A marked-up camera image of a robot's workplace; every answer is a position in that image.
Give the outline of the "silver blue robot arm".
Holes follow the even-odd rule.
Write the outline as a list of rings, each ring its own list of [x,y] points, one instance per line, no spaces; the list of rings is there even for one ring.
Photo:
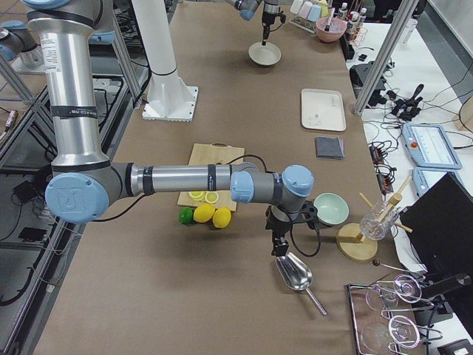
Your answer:
[[[287,254],[293,225],[318,222],[309,201],[314,178],[292,165],[282,173],[252,163],[139,166],[114,163],[103,152],[92,83],[89,41],[114,41],[111,1],[27,1],[27,24],[41,41],[58,154],[45,200],[57,217],[74,224],[97,220],[114,202],[157,192],[224,191],[240,203],[265,203],[272,255]]]
[[[280,25],[276,28],[277,30],[286,22],[286,15],[281,10],[279,1],[271,0],[227,0],[227,2],[239,11],[240,16],[250,21],[260,4],[263,4],[262,11],[262,46],[267,44],[270,33],[272,32],[271,27],[275,24],[276,19],[279,18]]]

